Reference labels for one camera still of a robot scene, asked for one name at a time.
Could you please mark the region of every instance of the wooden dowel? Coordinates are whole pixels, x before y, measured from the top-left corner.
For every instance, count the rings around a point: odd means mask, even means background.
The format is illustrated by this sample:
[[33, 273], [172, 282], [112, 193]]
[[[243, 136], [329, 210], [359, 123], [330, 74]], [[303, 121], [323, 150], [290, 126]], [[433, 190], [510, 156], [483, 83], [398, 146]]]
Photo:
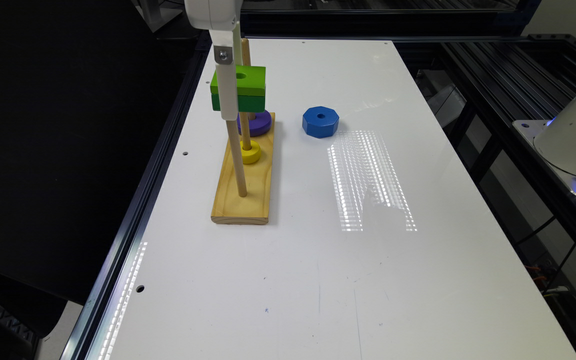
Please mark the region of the wooden dowel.
[[241, 39], [241, 57], [244, 61], [244, 66], [250, 66], [250, 44], [248, 39]]
[[248, 123], [248, 113], [239, 113], [239, 123], [241, 124], [241, 141], [244, 150], [252, 149], [250, 144], [250, 124]]
[[[241, 39], [241, 55], [244, 62], [244, 66], [250, 66], [250, 44], [248, 44], [248, 39]], [[243, 149], [250, 150], [252, 145], [250, 145], [250, 126], [248, 120], [254, 120], [255, 113], [239, 113], [239, 123], [241, 124], [241, 141], [243, 141]]]
[[241, 146], [239, 145], [239, 132], [237, 131], [236, 121], [226, 121], [228, 127], [228, 139], [230, 140], [230, 152], [232, 153], [232, 163], [235, 168], [235, 177], [237, 178], [237, 189], [239, 196], [248, 195], [246, 190], [246, 175], [244, 174], [244, 162], [241, 158]]

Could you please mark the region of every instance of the yellow ring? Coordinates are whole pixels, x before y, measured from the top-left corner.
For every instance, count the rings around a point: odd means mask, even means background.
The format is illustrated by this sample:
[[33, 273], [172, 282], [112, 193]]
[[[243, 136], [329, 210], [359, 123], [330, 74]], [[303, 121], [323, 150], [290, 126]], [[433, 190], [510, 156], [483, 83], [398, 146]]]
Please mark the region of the yellow ring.
[[244, 142], [240, 141], [241, 146], [241, 157], [244, 160], [244, 164], [254, 164], [261, 158], [261, 147], [256, 141], [250, 140], [250, 150], [244, 150]]

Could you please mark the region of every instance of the metal bracket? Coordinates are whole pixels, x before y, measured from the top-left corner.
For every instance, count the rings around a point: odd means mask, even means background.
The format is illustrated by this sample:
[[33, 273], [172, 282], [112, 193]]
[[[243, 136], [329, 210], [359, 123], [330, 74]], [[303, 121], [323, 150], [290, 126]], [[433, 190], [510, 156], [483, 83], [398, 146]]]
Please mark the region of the metal bracket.
[[232, 64], [234, 57], [232, 56], [232, 47], [230, 46], [215, 46], [215, 62], [220, 65]]

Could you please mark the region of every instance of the cable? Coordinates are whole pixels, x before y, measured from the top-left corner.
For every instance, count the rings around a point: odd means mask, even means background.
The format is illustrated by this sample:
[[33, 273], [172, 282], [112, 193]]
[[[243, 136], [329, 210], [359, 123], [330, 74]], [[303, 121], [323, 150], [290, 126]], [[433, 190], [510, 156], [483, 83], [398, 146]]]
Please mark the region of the cable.
[[541, 230], [545, 229], [546, 226], [550, 225], [550, 223], [552, 223], [553, 221], [555, 221], [555, 216], [553, 215], [550, 219], [548, 219], [545, 223], [541, 224], [540, 227], [536, 228], [533, 232], [531, 232], [530, 234], [524, 236], [521, 240], [515, 242], [513, 244], [513, 246], [519, 246], [521, 244], [523, 244], [524, 242], [528, 241], [530, 238], [532, 238], [533, 236], [537, 235]]
[[561, 268], [564, 267], [564, 265], [566, 264], [566, 261], [568, 261], [568, 258], [570, 257], [570, 254], [572, 254], [572, 252], [573, 252], [573, 250], [575, 250], [575, 248], [576, 248], [576, 244], [572, 244], [572, 246], [570, 247], [570, 250], [568, 250], [568, 254], [566, 254], [566, 256], [564, 256], [564, 259], [561, 261], [561, 264], [557, 268], [555, 275], [552, 276], [552, 279], [550, 279], [550, 281], [548, 282], [548, 285], [546, 285], [546, 288], [544, 289], [544, 291], [541, 292], [542, 295], [545, 294], [546, 291], [548, 291], [548, 289], [550, 289], [550, 285], [552, 285], [552, 283], [557, 279], [557, 276], [559, 276], [559, 273], [561, 272]]

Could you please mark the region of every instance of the blue hexagonal nut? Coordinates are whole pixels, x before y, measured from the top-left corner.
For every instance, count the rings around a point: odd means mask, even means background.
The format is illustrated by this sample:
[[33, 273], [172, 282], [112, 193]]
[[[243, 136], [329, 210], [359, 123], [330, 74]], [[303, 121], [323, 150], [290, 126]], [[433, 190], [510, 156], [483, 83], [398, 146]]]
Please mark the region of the blue hexagonal nut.
[[337, 131], [337, 126], [339, 126], [339, 115], [333, 109], [315, 106], [304, 113], [302, 127], [310, 136], [319, 139], [333, 136]]

